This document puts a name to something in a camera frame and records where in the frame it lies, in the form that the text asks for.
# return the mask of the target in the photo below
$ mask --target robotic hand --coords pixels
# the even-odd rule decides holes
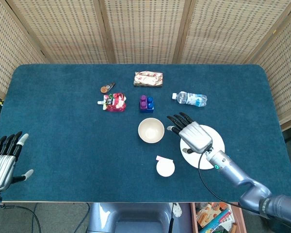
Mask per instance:
[[[221,150],[210,153],[212,138],[196,122],[185,113],[168,116],[176,126],[168,126],[167,129],[178,134],[189,146],[187,152],[196,152],[201,156],[206,155],[207,160],[223,174],[236,187],[248,185],[249,188],[240,197],[239,203],[244,209],[250,210],[264,218],[279,218],[291,223],[291,198],[280,195],[273,196],[271,191],[261,183],[250,178]]]
[[[0,193],[6,190],[10,184],[27,180],[33,173],[33,170],[27,171],[24,175],[13,177],[14,168],[21,149],[28,138],[28,134],[22,132],[12,134],[8,138],[6,136],[0,139]]]

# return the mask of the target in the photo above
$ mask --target white bowl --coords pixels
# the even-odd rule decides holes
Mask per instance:
[[[147,118],[140,122],[138,134],[147,143],[156,143],[164,136],[164,126],[156,118]]]

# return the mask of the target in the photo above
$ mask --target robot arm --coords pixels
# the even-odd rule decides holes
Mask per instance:
[[[265,218],[276,217],[291,223],[290,197],[284,195],[273,196],[266,186],[248,176],[221,150],[215,154],[210,153],[213,150],[210,135],[185,113],[180,113],[180,115],[183,118],[178,115],[175,115],[175,117],[182,124],[181,127],[179,127],[179,124],[175,124],[177,127],[169,126],[167,129],[178,134],[190,146],[191,152],[205,154],[207,160],[235,187],[249,186],[239,199],[242,207]],[[169,116],[168,118],[175,123],[173,117]]]

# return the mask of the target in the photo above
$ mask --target wrapped food package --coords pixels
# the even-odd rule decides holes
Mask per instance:
[[[135,72],[134,86],[163,86],[163,73],[152,71]]]

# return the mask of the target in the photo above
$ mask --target bottle label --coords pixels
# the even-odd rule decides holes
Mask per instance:
[[[188,93],[188,99],[186,100],[186,104],[199,106],[200,96],[197,94]]]

